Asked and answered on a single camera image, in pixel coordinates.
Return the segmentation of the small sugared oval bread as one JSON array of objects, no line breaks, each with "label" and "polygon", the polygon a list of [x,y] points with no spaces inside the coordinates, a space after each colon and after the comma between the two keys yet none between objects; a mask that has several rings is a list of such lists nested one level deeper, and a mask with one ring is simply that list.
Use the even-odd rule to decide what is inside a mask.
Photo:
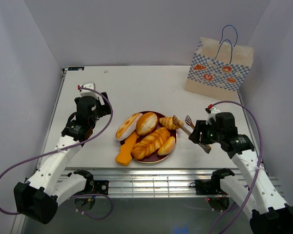
[{"label": "small sugared oval bread", "polygon": [[169,155],[175,148],[176,139],[173,136],[170,136],[164,144],[158,149],[157,154],[159,156]]}]

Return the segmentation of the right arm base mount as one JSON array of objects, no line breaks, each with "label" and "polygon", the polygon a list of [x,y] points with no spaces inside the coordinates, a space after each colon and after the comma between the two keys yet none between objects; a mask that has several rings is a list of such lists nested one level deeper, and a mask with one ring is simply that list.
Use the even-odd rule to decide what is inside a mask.
[{"label": "right arm base mount", "polygon": [[211,180],[196,179],[189,184],[190,188],[195,189],[196,195],[206,195],[210,207],[217,211],[225,211],[229,208],[230,200],[228,194],[217,190]]}]

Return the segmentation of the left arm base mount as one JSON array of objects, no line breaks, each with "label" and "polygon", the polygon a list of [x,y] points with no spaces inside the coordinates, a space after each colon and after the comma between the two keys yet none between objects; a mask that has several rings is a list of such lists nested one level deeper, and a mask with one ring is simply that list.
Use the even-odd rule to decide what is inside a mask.
[{"label": "left arm base mount", "polygon": [[[75,195],[87,195],[87,194],[102,194],[108,195],[108,187],[109,181],[108,180],[94,180],[92,182],[86,183],[85,189],[77,192]],[[89,211],[91,210],[94,205],[96,197],[86,197],[86,198],[74,198],[74,205],[77,209],[82,211]]]}]

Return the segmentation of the checkered paper bag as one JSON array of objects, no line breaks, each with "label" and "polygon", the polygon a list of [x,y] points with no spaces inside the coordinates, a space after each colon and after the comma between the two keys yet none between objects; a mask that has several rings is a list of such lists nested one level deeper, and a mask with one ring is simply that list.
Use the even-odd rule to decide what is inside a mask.
[{"label": "checkered paper bag", "polygon": [[234,100],[252,67],[254,52],[237,42],[238,33],[231,24],[223,27],[219,40],[201,37],[184,89],[217,100]]}]

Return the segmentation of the aluminium frame rail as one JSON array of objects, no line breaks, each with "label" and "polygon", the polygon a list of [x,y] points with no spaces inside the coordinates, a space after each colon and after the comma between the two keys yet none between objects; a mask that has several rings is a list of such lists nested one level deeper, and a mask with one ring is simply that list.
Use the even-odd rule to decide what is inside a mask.
[{"label": "aluminium frame rail", "polygon": [[[82,182],[68,178],[76,168],[65,169],[58,179],[51,195],[71,195],[83,190]],[[146,169],[132,168],[93,168],[86,169],[93,174],[95,181],[107,180],[107,191],[110,198],[177,198],[204,197],[196,195],[194,181],[210,179],[217,169]]]}]

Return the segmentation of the sesame flat bread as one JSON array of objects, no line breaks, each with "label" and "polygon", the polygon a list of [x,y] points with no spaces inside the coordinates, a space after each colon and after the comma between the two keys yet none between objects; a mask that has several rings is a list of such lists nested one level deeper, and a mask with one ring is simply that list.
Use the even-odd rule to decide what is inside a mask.
[{"label": "sesame flat bread", "polygon": [[128,136],[130,136],[135,131],[136,123],[142,115],[142,113],[135,113],[128,117],[127,120],[117,130],[115,134],[116,139],[118,141],[123,141]]}]

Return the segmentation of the dark red round plate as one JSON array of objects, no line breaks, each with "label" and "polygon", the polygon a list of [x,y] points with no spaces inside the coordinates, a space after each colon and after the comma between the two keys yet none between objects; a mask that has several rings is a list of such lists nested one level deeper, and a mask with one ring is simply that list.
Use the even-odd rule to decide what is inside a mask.
[{"label": "dark red round plate", "polygon": [[[158,112],[154,112],[158,118],[162,118],[165,117],[163,114],[160,114]],[[162,124],[158,123],[157,127],[154,129],[157,130],[159,128],[163,127]],[[177,141],[177,131],[176,130],[168,130],[170,132],[170,137],[174,137],[175,138],[175,142]],[[144,137],[140,136],[137,138],[136,143],[140,142]],[[120,141],[120,145],[124,145],[125,144],[125,140]],[[135,159],[134,156],[131,154],[132,160],[139,162],[139,163],[144,163],[144,164],[152,164],[152,163],[158,163],[160,161],[163,161],[165,158],[167,158],[169,156],[170,153],[164,154],[164,155],[159,155],[158,150],[156,150],[155,152],[151,153],[149,156],[144,157],[143,159]]]}]

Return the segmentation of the metal tongs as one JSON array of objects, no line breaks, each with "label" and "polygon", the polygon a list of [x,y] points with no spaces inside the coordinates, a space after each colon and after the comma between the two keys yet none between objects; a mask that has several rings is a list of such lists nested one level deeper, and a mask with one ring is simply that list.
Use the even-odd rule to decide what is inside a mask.
[{"label": "metal tongs", "polygon": [[[176,115],[174,115],[172,117],[172,121],[175,125],[179,126],[180,129],[182,129],[188,136],[191,135],[191,132],[183,125],[181,124],[180,120],[177,118]],[[185,118],[185,123],[190,126],[193,130],[195,128],[193,122],[192,122],[192,119],[190,118],[189,115],[186,116]],[[211,151],[211,147],[209,145],[205,145],[205,144],[202,144],[202,143],[198,143],[198,145],[207,153],[209,154],[210,151]]]}]

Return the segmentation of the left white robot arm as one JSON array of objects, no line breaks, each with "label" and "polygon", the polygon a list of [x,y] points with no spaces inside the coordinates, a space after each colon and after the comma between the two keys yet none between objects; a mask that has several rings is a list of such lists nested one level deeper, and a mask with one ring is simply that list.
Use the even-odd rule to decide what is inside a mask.
[{"label": "left white robot arm", "polygon": [[42,224],[49,223],[71,196],[94,191],[93,175],[86,170],[76,170],[58,182],[68,163],[90,139],[97,120],[112,114],[106,93],[100,93],[104,103],[98,99],[99,93],[90,88],[82,88],[80,95],[75,98],[77,111],[69,117],[54,153],[25,183],[14,187],[17,211]]}]

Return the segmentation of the blue label sticker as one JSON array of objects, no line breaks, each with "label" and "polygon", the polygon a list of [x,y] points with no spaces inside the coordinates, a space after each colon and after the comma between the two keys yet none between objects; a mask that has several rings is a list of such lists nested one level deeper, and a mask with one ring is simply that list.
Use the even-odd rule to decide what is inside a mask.
[{"label": "blue label sticker", "polygon": [[84,67],[77,67],[77,66],[73,66],[73,67],[68,67],[67,69],[68,71],[83,71]]}]

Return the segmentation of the braided twist bread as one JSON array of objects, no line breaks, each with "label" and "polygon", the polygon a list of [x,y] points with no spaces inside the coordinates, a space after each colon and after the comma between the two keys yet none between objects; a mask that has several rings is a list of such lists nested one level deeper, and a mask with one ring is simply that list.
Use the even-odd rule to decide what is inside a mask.
[{"label": "braided twist bread", "polygon": [[135,160],[142,160],[157,151],[169,137],[170,132],[165,127],[161,127],[136,143],[131,155]]}]

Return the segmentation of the croissant ring bread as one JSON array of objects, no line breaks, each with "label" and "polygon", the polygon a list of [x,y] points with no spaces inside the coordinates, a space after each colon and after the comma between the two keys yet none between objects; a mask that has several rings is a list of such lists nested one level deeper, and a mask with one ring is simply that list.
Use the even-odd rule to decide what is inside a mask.
[{"label": "croissant ring bread", "polygon": [[179,125],[174,124],[172,117],[162,117],[159,118],[159,123],[167,128],[168,130],[177,130],[180,129]]}]

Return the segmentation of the orange toast slice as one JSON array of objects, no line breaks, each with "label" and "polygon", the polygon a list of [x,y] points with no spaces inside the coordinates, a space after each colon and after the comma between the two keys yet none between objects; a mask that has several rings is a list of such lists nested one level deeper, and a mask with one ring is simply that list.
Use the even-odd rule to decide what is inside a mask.
[{"label": "orange toast slice", "polygon": [[116,163],[128,166],[132,160],[131,152],[133,150],[134,145],[136,144],[139,135],[134,131],[125,139],[124,144],[120,147],[120,152],[115,158]]}]

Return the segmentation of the round split bun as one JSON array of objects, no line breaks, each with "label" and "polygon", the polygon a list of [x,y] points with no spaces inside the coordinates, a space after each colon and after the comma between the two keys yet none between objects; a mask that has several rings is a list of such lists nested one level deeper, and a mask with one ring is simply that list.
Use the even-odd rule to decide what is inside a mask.
[{"label": "round split bun", "polygon": [[143,114],[136,123],[136,133],[145,136],[151,133],[158,124],[158,117],[154,112]]}]

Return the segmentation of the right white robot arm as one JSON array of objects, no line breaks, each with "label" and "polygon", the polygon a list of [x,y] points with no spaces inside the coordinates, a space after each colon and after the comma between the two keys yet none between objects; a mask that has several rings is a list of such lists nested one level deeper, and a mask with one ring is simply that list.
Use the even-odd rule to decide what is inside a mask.
[{"label": "right white robot arm", "polygon": [[242,208],[254,234],[293,234],[293,206],[274,187],[246,135],[238,133],[232,113],[217,108],[198,120],[189,139],[200,145],[218,143],[238,167],[246,185],[228,168],[216,170],[206,182],[196,181],[199,193],[228,194]]}]

